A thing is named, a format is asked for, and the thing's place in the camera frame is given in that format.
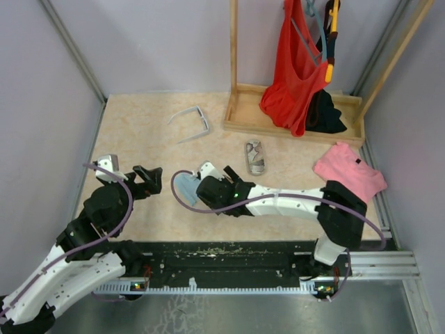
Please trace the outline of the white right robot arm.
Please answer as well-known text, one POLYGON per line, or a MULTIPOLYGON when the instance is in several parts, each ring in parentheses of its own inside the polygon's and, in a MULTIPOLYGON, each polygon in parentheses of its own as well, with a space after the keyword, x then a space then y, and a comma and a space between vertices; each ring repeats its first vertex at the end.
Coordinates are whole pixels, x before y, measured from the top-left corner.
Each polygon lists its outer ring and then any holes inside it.
POLYGON ((318 223, 323 234, 310 259, 318 275, 327 275, 342 252, 361 244, 367 205, 342 183, 329 180, 319 189, 274 189, 242 180, 229 166, 225 172, 203 163, 197 172, 198 198, 226 216, 288 216, 318 223))

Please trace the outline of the light blue cloth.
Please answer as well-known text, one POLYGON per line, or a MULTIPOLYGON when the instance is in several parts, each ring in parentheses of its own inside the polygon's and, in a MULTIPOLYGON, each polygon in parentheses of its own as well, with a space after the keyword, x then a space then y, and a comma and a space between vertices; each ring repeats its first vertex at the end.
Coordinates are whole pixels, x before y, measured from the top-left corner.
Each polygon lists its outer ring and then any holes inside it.
POLYGON ((193 207, 199 200, 196 194, 199 184, 199 179, 187 173, 178 174, 174 180, 176 189, 191 207, 193 207))

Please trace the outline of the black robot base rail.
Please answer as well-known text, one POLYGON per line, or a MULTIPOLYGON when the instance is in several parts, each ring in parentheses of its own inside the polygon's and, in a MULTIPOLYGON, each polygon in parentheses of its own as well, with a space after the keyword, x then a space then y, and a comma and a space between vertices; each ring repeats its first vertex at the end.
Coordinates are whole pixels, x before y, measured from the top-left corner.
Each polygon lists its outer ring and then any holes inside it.
POLYGON ((135 278, 140 290, 188 287, 260 289, 298 288, 315 278, 329 278, 336 269, 346 273, 346 254, 333 265, 314 259, 315 241, 250 242, 133 242, 104 241, 92 249, 104 260, 121 255, 124 273, 114 279, 135 278))

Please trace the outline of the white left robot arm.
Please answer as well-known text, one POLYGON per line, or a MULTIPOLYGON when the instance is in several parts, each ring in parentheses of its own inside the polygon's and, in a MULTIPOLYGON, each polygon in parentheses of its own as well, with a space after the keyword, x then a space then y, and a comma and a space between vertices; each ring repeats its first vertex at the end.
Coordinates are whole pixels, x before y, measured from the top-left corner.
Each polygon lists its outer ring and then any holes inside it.
POLYGON ((13 293, 1 297, 2 333, 47 333, 66 310, 94 289, 121 276, 137 276, 144 256, 131 240, 111 243, 128 221, 134 201, 157 195, 162 168, 134 166, 107 172, 109 181, 83 202, 39 267, 13 293))

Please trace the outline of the map print glasses case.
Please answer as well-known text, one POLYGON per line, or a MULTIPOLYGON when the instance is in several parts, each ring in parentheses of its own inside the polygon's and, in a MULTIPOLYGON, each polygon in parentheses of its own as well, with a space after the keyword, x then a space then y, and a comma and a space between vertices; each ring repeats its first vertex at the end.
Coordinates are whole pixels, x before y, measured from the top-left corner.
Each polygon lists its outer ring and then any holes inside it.
POLYGON ((254 176, 263 175, 266 171, 266 162, 262 142, 251 139, 245 144, 245 158, 248 172, 254 176))

